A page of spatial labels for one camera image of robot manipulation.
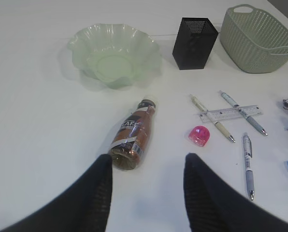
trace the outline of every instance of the bottle cap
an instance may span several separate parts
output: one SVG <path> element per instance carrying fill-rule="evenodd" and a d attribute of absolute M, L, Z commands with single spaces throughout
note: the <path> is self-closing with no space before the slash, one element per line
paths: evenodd
<path fill-rule="evenodd" d="M 157 98 L 156 98 L 155 96 L 153 96 L 153 95 L 145 95 L 145 96 L 143 97 L 143 100 L 150 100 L 150 101 L 152 101 L 152 102 L 155 104 L 156 108 L 157 108 L 158 100 L 157 100 Z"/>

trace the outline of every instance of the green plastic basket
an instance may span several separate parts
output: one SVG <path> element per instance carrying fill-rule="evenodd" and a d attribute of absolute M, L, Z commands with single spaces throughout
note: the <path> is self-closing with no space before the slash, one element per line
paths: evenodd
<path fill-rule="evenodd" d="M 234 11 L 242 6 L 252 11 Z M 227 10 L 220 41 L 236 65 L 247 73 L 270 73 L 288 61 L 288 29 L 270 13 L 248 4 Z"/>

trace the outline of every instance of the pen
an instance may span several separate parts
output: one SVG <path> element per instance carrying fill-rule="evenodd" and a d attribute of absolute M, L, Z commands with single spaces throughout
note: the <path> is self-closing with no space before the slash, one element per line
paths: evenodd
<path fill-rule="evenodd" d="M 255 189 L 254 189 L 254 176 L 251 170 L 250 162 L 252 158 L 251 141 L 247 133 L 243 135 L 243 146 L 244 146 L 244 157 L 245 157 L 245 169 L 246 169 L 246 184 L 247 192 L 250 200 L 254 200 Z"/>
<path fill-rule="evenodd" d="M 226 100 L 232 107 L 236 108 L 239 107 L 239 104 L 235 102 L 235 100 L 233 100 L 228 94 L 226 94 L 225 92 L 221 92 L 221 96 L 224 98 L 224 100 Z M 247 120 L 247 122 L 249 122 L 257 131 L 259 131 L 261 134 L 263 135 L 268 135 L 268 133 L 265 131 L 265 129 L 254 120 L 254 118 L 252 116 L 248 116 L 248 114 L 242 110 L 239 109 L 238 110 L 240 112 L 240 114 Z"/>
<path fill-rule="evenodd" d="M 235 143 L 235 139 L 234 137 L 229 133 L 229 131 L 227 131 L 227 129 L 221 124 L 221 122 L 219 121 L 215 121 L 213 115 L 208 112 L 207 108 L 194 96 L 191 96 L 191 100 L 192 102 L 198 107 L 199 110 L 201 110 L 202 112 L 206 112 L 206 116 L 211 120 L 211 122 L 213 122 L 213 124 L 217 127 L 218 130 L 220 130 L 220 132 L 227 138 L 229 139 L 231 142 Z"/>

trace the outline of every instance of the clear plastic ruler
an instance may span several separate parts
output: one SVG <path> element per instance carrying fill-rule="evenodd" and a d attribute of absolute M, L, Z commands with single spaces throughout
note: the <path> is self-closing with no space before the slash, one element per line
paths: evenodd
<path fill-rule="evenodd" d="M 217 122 L 217 121 L 225 121 L 225 120 L 242 118 L 243 116 L 240 114 L 240 111 L 244 111 L 248 116 L 256 116 L 256 115 L 263 114 L 257 105 L 249 105 L 249 106 L 242 106 L 242 107 L 236 107 L 236 108 L 201 112 L 199 116 L 203 123 L 211 122 L 211 120 L 206 116 L 206 114 L 209 112 L 210 118 L 214 119 L 213 122 Z"/>

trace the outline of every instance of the bottle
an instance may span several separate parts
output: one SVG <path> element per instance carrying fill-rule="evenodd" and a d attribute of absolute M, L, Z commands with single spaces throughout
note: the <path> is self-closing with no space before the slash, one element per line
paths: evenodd
<path fill-rule="evenodd" d="M 139 164 L 150 137 L 156 107 L 153 101 L 144 97 L 137 110 L 120 126 L 109 150 L 118 168 L 132 170 Z"/>

